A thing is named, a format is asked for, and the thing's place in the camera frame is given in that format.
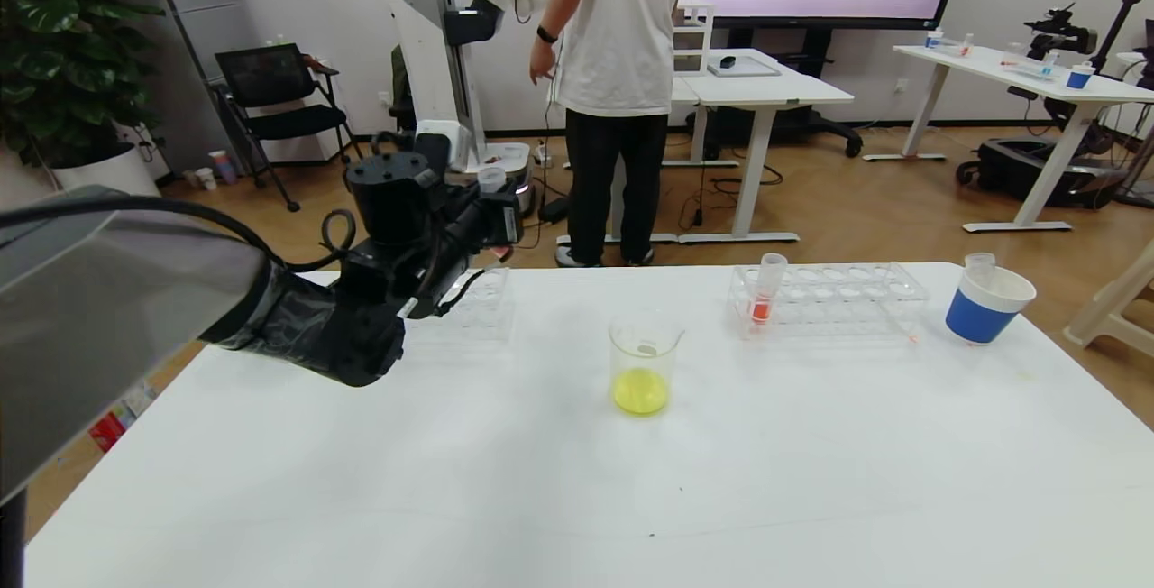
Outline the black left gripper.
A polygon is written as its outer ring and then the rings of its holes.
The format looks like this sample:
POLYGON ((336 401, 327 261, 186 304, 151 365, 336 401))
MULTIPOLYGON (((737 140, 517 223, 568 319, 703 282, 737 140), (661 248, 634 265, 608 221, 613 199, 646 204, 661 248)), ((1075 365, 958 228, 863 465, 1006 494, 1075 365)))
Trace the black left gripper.
POLYGON ((449 199, 449 234, 470 246, 512 246, 524 238, 516 193, 459 193, 449 199))

